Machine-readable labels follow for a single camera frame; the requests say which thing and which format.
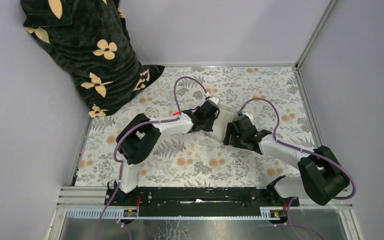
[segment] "leaf pattern fabric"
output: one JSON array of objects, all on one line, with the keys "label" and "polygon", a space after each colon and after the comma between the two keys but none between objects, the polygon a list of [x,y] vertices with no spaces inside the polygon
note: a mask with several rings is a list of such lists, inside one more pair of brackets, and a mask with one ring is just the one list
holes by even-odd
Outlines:
[{"label": "leaf pattern fabric", "polygon": [[[158,81],[117,113],[92,120],[76,186],[106,186],[118,177],[120,164],[113,159],[117,135],[139,113],[164,118],[177,112],[173,86],[183,76],[199,80],[212,96],[220,98],[220,103],[235,109],[250,98],[272,101],[281,116],[278,136],[314,146],[300,93],[289,90],[298,89],[291,67],[168,67]],[[198,84],[190,80],[179,82],[177,93],[184,110],[195,108],[205,99]],[[259,130],[273,130],[276,116],[269,105],[253,101],[245,110],[253,114]],[[299,175],[298,170],[278,159],[224,146],[203,132],[159,139],[140,166],[139,185],[150,187],[264,187],[278,176]]]}]

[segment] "black pillow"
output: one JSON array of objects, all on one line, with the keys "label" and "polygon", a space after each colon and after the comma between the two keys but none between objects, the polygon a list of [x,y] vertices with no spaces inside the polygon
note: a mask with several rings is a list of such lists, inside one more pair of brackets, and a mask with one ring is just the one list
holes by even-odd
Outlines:
[{"label": "black pillow", "polygon": [[130,44],[120,0],[21,0],[24,27],[70,75],[91,117],[116,113],[157,80]]}]

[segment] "metal frame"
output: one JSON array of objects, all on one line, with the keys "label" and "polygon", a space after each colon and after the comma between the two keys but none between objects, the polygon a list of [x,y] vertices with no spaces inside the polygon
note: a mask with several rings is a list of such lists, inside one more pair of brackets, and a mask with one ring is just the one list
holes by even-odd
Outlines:
[{"label": "metal frame", "polygon": [[[324,143],[323,138],[321,136],[320,128],[317,122],[317,119],[314,115],[313,107],[308,96],[308,92],[305,86],[305,82],[303,80],[302,73],[300,68],[305,62],[306,57],[311,51],[314,43],[319,36],[323,26],[325,25],[327,19],[329,18],[332,10],[338,3],[338,0],[330,0],[329,4],[326,7],[317,27],[310,40],[308,41],[304,51],[302,52],[299,60],[296,63],[276,63],[276,64],[249,64],[249,63],[237,63],[237,64],[166,64],[167,67],[292,67],[292,70],[295,75],[295,79],[298,84],[298,89],[301,94],[302,102],[304,105],[305,113],[310,123],[311,133],[314,138],[315,144],[320,146]],[[89,132],[91,128],[92,119],[89,118],[84,135]],[[71,185],[73,182],[73,176],[76,174],[79,165],[79,156],[81,150],[86,143],[86,139],[83,139],[80,147],[78,149],[73,169],[71,171],[70,179],[67,185]],[[64,223],[67,217],[68,209],[72,208],[84,208],[84,209],[103,209],[104,207],[104,199],[106,196],[107,188],[104,186],[63,186],[61,188],[59,198],[57,201],[57,206],[55,209],[55,213],[52,219],[52,223],[49,226],[48,233],[45,237],[47,240],[59,240],[60,236],[64,230]],[[345,229],[346,236],[349,240],[363,240],[360,227],[357,223],[353,206],[351,201],[339,201],[332,200],[326,206],[320,206],[314,203],[311,199],[300,199],[299,207],[292,207],[292,209],[336,209],[339,212],[339,215],[342,220],[343,227]],[[109,206],[109,209],[120,209],[126,208],[126,206]],[[265,207],[264,209],[270,210],[280,210],[281,207]]]},{"label": "metal frame", "polygon": [[74,165],[71,169],[71,173],[70,173],[70,176],[69,176],[69,179],[67,180],[67,186],[73,186],[73,179],[75,177],[75,175],[77,175],[77,171],[79,169],[79,164],[80,164],[80,156],[82,154],[82,150],[83,150],[83,147],[86,145],[86,141],[87,141],[87,135],[89,135],[89,131],[91,130],[91,127],[92,127],[92,118],[87,116],[87,122],[86,122],[86,126],[84,127],[84,130],[83,130],[83,134],[81,135],[82,136],[82,139],[80,141],[80,145],[78,147],[78,150],[77,150],[77,154],[75,155],[75,159],[74,159]]},{"label": "metal frame", "polygon": [[317,26],[315,27],[314,32],[312,33],[310,40],[308,41],[307,45],[304,48],[304,51],[302,52],[301,56],[299,57],[298,61],[296,62],[296,67],[300,69],[309,52],[314,46],[314,43],[316,42],[317,37],[319,36],[322,28],[325,26],[326,21],[328,20],[329,16],[331,15],[332,11],[334,10],[336,4],[339,0],[330,0],[330,2],[327,4],[326,9],[323,12],[323,15],[320,18],[320,21],[318,22]]}]

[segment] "table surface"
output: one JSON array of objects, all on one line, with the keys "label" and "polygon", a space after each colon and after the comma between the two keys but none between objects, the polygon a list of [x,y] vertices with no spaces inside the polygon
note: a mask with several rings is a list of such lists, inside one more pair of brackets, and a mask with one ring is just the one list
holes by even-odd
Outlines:
[{"label": "table surface", "polygon": [[[280,114],[278,136],[314,146],[291,67],[167,67],[160,79],[116,114],[93,119],[76,186],[106,186],[118,177],[120,164],[113,159],[117,135],[139,113],[163,118],[177,112],[173,86],[183,76],[198,79],[220,103],[234,109],[255,97],[272,101]],[[204,101],[201,88],[190,80],[178,84],[177,98],[182,109],[193,109]],[[275,112],[263,101],[253,101],[245,110],[253,114],[259,130],[272,131],[276,125]],[[299,175],[281,160],[224,146],[203,132],[159,139],[140,166],[138,184],[147,187],[263,187],[278,176]]]}]

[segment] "yellow flower print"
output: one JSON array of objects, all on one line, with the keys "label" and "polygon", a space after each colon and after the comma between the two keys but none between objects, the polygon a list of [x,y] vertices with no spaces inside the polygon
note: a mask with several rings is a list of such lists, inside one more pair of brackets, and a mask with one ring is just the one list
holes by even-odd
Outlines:
[{"label": "yellow flower print", "polygon": [[63,15],[63,3],[61,0],[47,0],[50,10],[57,19],[61,19]]},{"label": "yellow flower print", "polygon": [[146,71],[139,73],[139,81],[137,81],[136,87],[133,89],[133,91],[141,90],[146,88],[147,83],[150,80],[150,70],[147,69]]},{"label": "yellow flower print", "polygon": [[117,51],[117,45],[114,42],[108,42],[105,39],[101,39],[96,44],[98,46],[98,50],[93,51],[93,54],[96,56],[102,56],[107,60],[113,60],[116,57],[114,53]]},{"label": "yellow flower print", "polygon": [[120,16],[120,18],[124,19],[125,18],[125,14],[122,12],[122,10],[120,8],[118,8],[117,10],[118,10],[118,15]]},{"label": "yellow flower print", "polygon": [[80,86],[82,86],[85,89],[90,89],[90,88],[95,87],[95,90],[102,97],[105,98],[105,95],[107,95],[107,89],[105,88],[105,85],[113,83],[113,81],[108,81],[108,82],[102,83],[101,79],[98,76],[96,76],[95,74],[93,74],[92,72],[89,73],[89,77],[90,77],[90,80],[92,81],[92,83],[83,82]]},{"label": "yellow flower print", "polygon": [[99,106],[96,106],[96,104],[93,104],[92,111],[89,112],[89,116],[91,118],[104,117],[105,111],[108,111],[108,110],[107,109],[100,109]]},{"label": "yellow flower print", "polygon": [[25,28],[29,34],[36,34],[36,37],[45,43],[49,44],[49,35],[48,32],[45,31],[43,28],[32,28],[32,27],[26,27]]}]

